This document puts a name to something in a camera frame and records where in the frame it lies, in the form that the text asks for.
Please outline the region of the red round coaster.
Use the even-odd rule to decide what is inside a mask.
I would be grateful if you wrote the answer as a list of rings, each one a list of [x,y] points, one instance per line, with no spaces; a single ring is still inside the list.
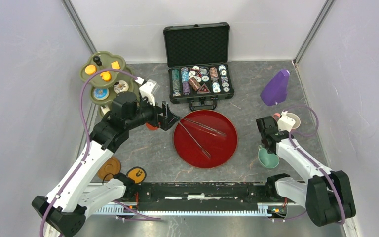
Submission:
[[[146,123],[146,127],[147,127],[147,129],[150,130],[150,131],[157,131],[157,130],[159,130],[159,127],[157,127],[157,126],[152,126],[152,125],[149,124],[149,123]]]

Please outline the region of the metal tongs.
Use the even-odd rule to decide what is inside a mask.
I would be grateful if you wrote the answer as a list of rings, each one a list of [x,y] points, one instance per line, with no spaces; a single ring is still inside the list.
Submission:
[[[189,123],[192,123],[193,125],[195,125],[197,127],[198,130],[200,131],[204,131],[204,132],[207,132],[209,133],[210,135],[214,135],[214,136],[221,136],[221,137],[226,137],[227,135],[222,132],[222,131],[219,131],[217,129],[214,129],[214,128],[211,128],[209,126],[206,126],[202,123],[199,123],[199,122],[196,122],[196,121],[193,121],[191,119],[188,119],[188,118],[184,118],[184,117],[180,117],[180,116],[177,116],[177,115],[173,115],[173,118],[177,120],[178,124],[184,129],[184,131],[190,136],[190,138],[196,143],[196,145],[201,149],[201,151],[203,152],[203,154],[208,158],[208,159],[211,159],[211,155],[210,153],[195,139],[195,137],[189,132],[189,130],[183,125],[182,123],[182,120],[184,121],[187,121]]]

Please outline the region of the white chocolate donut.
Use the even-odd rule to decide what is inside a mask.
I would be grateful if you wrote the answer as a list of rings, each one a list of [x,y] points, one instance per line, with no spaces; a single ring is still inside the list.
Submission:
[[[114,84],[116,94],[129,91],[129,84],[126,81],[119,80]]]

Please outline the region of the white roll cake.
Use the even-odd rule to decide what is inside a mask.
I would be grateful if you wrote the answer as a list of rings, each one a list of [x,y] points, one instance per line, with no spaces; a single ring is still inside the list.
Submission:
[[[104,116],[109,111],[110,111],[110,108],[108,106],[100,106],[100,112],[102,116]]]

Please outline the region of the blue donut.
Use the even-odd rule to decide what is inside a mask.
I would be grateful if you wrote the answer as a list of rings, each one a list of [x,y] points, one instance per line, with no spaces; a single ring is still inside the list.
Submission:
[[[109,94],[110,92],[107,88],[94,88],[92,91],[93,98],[98,101],[107,99]]]

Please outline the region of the brown wooden coaster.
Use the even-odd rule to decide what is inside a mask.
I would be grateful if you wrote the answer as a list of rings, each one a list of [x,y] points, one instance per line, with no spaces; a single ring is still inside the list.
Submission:
[[[109,158],[98,170],[97,176],[103,181],[109,181],[114,175],[120,173],[121,163],[118,158]]]

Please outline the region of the yellow rectangular biscuit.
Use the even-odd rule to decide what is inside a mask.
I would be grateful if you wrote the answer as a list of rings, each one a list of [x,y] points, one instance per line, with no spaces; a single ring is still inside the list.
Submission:
[[[118,61],[112,62],[111,63],[111,67],[112,67],[112,69],[116,69],[116,70],[120,70],[121,69],[120,63]]]

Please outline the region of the orange fish cookie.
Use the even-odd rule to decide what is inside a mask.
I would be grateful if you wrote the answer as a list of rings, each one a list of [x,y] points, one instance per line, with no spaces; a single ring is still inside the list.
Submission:
[[[110,81],[112,79],[110,71],[101,72],[100,77],[103,81]]]

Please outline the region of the orange round cookie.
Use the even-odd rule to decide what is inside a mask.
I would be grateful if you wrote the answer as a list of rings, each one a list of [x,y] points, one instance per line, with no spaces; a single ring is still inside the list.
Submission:
[[[95,65],[87,65],[84,69],[85,73],[87,75],[94,74],[97,71],[97,68]]]

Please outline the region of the pink mug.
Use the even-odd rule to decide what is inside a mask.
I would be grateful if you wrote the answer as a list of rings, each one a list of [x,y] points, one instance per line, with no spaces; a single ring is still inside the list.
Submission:
[[[277,127],[279,131],[293,131],[300,127],[300,118],[291,112],[282,111],[281,113],[275,113],[272,116],[277,121]]]

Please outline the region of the teal cup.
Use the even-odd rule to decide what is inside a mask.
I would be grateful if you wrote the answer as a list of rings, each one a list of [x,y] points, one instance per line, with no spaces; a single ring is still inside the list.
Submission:
[[[280,163],[279,157],[274,153],[271,153],[271,154],[268,153],[267,149],[264,148],[262,145],[258,146],[257,156],[258,156],[258,160],[259,160],[260,164],[264,168],[274,169]]]

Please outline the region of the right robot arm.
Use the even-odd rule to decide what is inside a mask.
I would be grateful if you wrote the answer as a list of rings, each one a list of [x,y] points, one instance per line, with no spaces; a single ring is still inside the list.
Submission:
[[[265,195],[271,201],[287,198],[302,206],[319,227],[344,224],[355,217],[356,207],[349,176],[333,171],[310,155],[288,131],[279,130],[272,116],[256,120],[261,143],[268,154],[285,160],[303,179],[296,181],[282,173],[267,178]]]

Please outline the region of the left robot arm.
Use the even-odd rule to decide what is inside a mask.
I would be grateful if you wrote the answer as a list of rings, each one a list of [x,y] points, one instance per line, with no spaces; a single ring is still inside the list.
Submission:
[[[36,196],[32,202],[42,221],[61,235],[73,237],[86,219],[109,202],[130,201],[135,196],[137,182],[118,173],[103,186],[85,193],[101,166],[129,138],[130,130],[149,124],[167,131],[179,117],[167,102],[162,107],[150,104],[147,98],[138,102],[132,92],[122,92],[112,101],[112,108],[94,126],[90,139],[79,158],[59,184],[46,196]]]

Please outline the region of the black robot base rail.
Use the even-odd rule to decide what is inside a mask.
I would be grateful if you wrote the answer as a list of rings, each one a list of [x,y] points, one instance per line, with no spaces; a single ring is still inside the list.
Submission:
[[[166,217],[265,217],[283,219],[289,200],[269,197],[263,182],[141,183],[95,214],[122,222]]]

